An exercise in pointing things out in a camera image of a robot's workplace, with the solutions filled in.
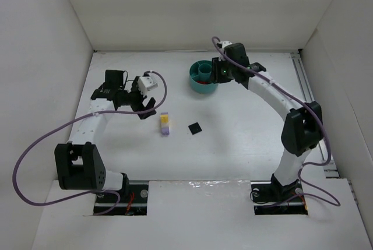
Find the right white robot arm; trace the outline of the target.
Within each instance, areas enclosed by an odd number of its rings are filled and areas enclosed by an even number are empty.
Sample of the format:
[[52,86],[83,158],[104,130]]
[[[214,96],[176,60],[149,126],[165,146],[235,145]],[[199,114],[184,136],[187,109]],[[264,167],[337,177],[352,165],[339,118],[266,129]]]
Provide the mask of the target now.
[[252,185],[252,199],[258,204],[292,199],[301,188],[300,171],[306,158],[325,138],[321,106],[316,101],[307,103],[294,97],[270,77],[263,65],[250,63],[243,44],[217,37],[212,41],[219,56],[212,59],[210,80],[217,84],[241,84],[270,105],[284,122],[280,164],[268,184]]

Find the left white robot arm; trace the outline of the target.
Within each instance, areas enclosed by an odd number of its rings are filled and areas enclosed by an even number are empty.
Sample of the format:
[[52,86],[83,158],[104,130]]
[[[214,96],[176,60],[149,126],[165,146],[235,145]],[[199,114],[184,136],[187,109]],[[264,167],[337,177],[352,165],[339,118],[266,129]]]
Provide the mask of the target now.
[[58,144],[54,151],[58,182],[64,190],[116,191],[122,197],[129,195],[129,179],[125,173],[106,169],[97,143],[103,136],[114,111],[129,106],[140,119],[154,115],[156,103],[151,98],[144,105],[147,92],[155,89],[157,82],[149,73],[137,76],[131,89],[125,89],[123,71],[107,70],[105,81],[95,89],[89,105],[89,117],[84,118],[76,133],[67,143]]

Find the lavender lego brick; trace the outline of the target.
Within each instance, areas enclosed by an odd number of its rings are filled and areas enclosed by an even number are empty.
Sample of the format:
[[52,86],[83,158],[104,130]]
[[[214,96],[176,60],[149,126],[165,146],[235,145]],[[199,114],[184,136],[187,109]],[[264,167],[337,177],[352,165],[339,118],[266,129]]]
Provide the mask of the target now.
[[163,136],[168,136],[170,134],[170,128],[169,128],[169,126],[162,126],[161,127],[161,134]]

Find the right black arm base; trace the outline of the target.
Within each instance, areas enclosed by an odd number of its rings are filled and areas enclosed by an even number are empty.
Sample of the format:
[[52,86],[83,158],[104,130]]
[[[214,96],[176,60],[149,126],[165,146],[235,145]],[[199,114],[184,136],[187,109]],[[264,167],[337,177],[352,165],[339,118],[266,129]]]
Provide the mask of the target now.
[[281,189],[270,181],[252,181],[249,197],[254,203],[255,215],[307,215],[308,210],[299,182]]

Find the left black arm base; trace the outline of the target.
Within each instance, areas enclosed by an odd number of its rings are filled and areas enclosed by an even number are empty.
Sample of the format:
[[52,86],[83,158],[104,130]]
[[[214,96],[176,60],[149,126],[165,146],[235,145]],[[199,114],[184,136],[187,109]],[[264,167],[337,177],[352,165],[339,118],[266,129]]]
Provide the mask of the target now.
[[93,213],[103,213],[103,216],[146,216],[148,195],[149,181],[130,181],[129,195],[121,195],[119,203],[110,211],[108,209],[116,203],[117,196],[111,193],[98,194]]

